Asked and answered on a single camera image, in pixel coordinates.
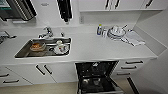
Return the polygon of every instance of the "floor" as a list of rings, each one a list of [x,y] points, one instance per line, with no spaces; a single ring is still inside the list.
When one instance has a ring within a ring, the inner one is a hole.
[[[134,94],[126,79],[114,80],[126,94]],[[0,94],[76,94],[77,82],[1,87]]]

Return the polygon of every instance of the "cabinet door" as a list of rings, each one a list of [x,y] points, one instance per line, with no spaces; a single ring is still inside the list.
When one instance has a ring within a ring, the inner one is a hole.
[[[79,0],[79,11],[109,11],[110,2],[111,0]]]
[[[55,83],[50,74],[44,69],[43,65],[13,65],[9,69],[22,76],[32,84]]]
[[[0,87],[23,85],[31,85],[31,83],[7,68],[0,68]]]
[[[140,10],[144,0],[113,0],[111,11]]]
[[[52,70],[53,74],[51,76],[57,83],[78,81],[74,63],[48,64],[48,67]]]
[[[141,10],[164,10],[168,6],[168,0],[144,0]]]

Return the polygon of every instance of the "bottle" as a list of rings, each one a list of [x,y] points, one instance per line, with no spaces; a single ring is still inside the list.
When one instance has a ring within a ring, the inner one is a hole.
[[[101,35],[102,33],[102,25],[99,24],[98,28],[97,28],[97,35]]]

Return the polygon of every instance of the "dish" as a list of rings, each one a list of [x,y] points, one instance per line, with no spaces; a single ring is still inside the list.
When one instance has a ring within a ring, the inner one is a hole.
[[[107,36],[111,39],[120,39],[126,34],[125,30],[121,27],[114,26],[108,30]]]

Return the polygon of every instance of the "drawer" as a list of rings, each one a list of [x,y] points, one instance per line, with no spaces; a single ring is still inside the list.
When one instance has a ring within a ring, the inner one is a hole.
[[[120,60],[114,69],[115,71],[137,71],[140,69],[149,59],[130,59]]]
[[[8,77],[0,79],[0,87],[6,86],[22,86],[22,85],[31,85],[28,81],[24,80],[22,77]]]
[[[31,85],[28,81],[18,76],[5,67],[0,67],[0,87]]]
[[[111,78],[127,78],[132,74],[132,72],[129,71],[115,71],[111,74]]]
[[[8,78],[8,77],[18,77],[18,75],[16,75],[14,72],[8,70],[5,67],[1,67],[0,68],[0,79],[2,78]]]

